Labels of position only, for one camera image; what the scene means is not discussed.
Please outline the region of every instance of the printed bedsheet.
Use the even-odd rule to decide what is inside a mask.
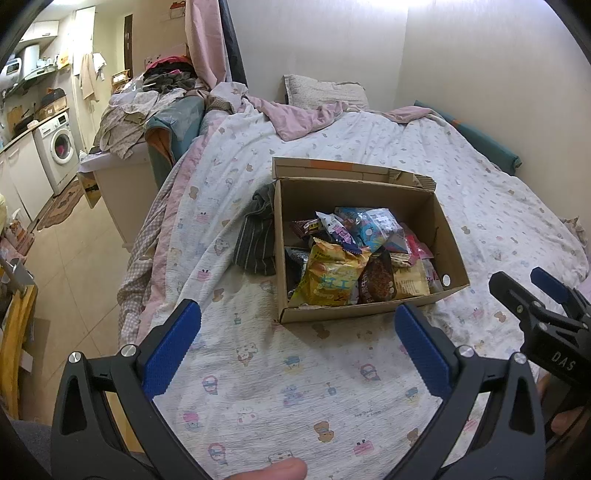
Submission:
[[[298,456],[310,479],[381,479],[440,401],[416,373],[391,314],[284,327],[277,323],[275,278],[230,266],[243,210],[271,181],[271,157],[432,176],[471,287],[423,310],[455,344],[473,345],[480,355],[507,358],[522,342],[517,321],[488,293],[492,273],[506,271],[556,307],[529,282],[531,269],[539,265],[576,286],[589,265],[578,241],[523,182],[497,171],[436,116],[398,125],[372,113],[344,113],[321,131],[284,142],[244,102],[244,113],[216,127],[181,184],[165,300],[148,320],[159,325],[188,297],[201,305],[203,322],[155,403],[213,478]],[[485,401],[479,399],[451,459],[467,448]]]

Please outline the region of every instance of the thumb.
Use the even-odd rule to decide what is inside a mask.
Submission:
[[[579,407],[574,410],[559,413],[554,417],[554,420],[552,420],[552,431],[556,435],[563,435],[582,411],[583,407]]]
[[[299,458],[288,458],[262,470],[237,473],[226,480],[304,480],[308,466]]]

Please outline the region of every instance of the screw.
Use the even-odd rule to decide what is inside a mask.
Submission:
[[[523,353],[515,352],[513,354],[513,360],[520,365],[524,365],[527,362],[527,357]]]
[[[71,364],[76,364],[80,361],[81,358],[82,358],[82,354],[80,352],[72,352],[70,354],[70,356],[68,357],[68,361]]]
[[[473,357],[475,353],[474,349],[469,345],[460,345],[458,351],[460,352],[460,355],[465,358]]]
[[[123,356],[134,356],[136,351],[138,349],[136,348],[135,345],[125,345],[122,349],[121,349],[121,355]]]

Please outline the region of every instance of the kitchen appliance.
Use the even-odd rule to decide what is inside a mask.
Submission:
[[[11,88],[23,77],[22,60],[19,58],[9,60],[0,73],[0,92]]]
[[[37,62],[39,61],[39,44],[29,45],[25,47],[22,54],[22,70],[23,77],[29,75],[33,70],[37,68]]]
[[[41,164],[54,195],[59,195],[76,176],[78,153],[70,129],[68,114],[63,113],[33,130]]]

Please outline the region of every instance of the hand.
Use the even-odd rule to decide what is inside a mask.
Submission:
[[[544,393],[548,388],[548,384],[550,383],[550,374],[546,374],[542,378],[538,380],[536,383],[536,388],[538,390],[538,395],[540,398],[544,397]],[[562,413],[558,413],[554,419],[552,420],[552,424],[550,428],[556,435],[563,435],[564,432],[571,426],[571,424],[578,418],[580,413],[583,411],[583,407],[575,408],[574,410],[565,411]],[[589,413],[586,416],[583,416],[583,421],[580,421],[580,428],[575,428],[571,431],[571,436],[577,436],[580,431],[582,430],[585,424],[587,423],[587,419],[589,418]]]
[[[299,458],[288,458],[262,470],[237,473],[226,480],[304,480],[308,466]]]

